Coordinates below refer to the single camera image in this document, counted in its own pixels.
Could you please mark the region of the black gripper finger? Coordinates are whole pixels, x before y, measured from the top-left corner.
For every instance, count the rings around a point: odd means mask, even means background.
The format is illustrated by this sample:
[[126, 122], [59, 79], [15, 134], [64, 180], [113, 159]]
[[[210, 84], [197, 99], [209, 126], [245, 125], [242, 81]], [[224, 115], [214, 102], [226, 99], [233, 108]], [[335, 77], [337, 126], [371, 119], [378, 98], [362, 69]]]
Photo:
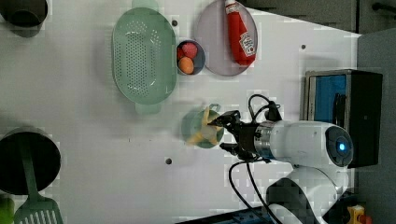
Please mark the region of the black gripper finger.
[[239, 146], [235, 143], [221, 143], [219, 147], [235, 157], [239, 156]]
[[222, 115], [216, 117], [212, 121], [208, 122], [210, 126], [217, 126], [225, 128], [230, 131], [233, 130], [240, 124], [240, 112], [238, 110], [227, 111]]

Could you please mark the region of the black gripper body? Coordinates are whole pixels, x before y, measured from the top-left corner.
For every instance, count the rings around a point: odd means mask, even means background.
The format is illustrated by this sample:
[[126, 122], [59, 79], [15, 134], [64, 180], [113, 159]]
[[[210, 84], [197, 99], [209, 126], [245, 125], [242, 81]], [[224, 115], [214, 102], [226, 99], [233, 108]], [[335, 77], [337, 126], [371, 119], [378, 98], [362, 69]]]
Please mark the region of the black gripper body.
[[237, 157], [243, 161], [253, 161], [257, 156], [254, 146], [258, 124], [240, 122], [236, 125], [234, 138], [237, 143]]

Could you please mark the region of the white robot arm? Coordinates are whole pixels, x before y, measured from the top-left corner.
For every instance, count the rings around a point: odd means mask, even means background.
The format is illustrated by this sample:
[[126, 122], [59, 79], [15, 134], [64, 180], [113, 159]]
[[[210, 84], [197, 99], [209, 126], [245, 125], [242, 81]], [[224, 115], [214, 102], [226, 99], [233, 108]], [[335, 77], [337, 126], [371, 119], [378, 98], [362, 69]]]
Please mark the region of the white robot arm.
[[347, 167], [354, 154], [344, 128], [312, 120], [245, 123], [237, 110], [208, 124], [233, 135], [233, 144], [220, 147], [239, 159], [250, 161], [259, 156], [266, 162], [292, 166], [288, 175], [265, 192], [264, 207], [275, 224], [328, 224], [324, 215], [348, 188]]

